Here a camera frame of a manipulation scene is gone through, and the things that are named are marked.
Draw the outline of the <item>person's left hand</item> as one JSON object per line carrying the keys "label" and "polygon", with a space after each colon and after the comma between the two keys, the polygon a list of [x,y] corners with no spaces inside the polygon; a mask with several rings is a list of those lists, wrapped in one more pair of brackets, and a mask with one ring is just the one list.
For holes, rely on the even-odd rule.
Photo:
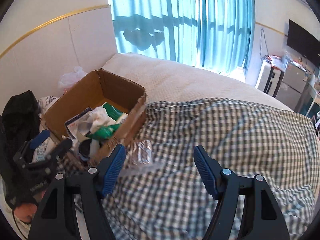
{"label": "person's left hand", "polygon": [[24,223],[31,223],[38,206],[33,203],[23,203],[16,207],[14,215]]}

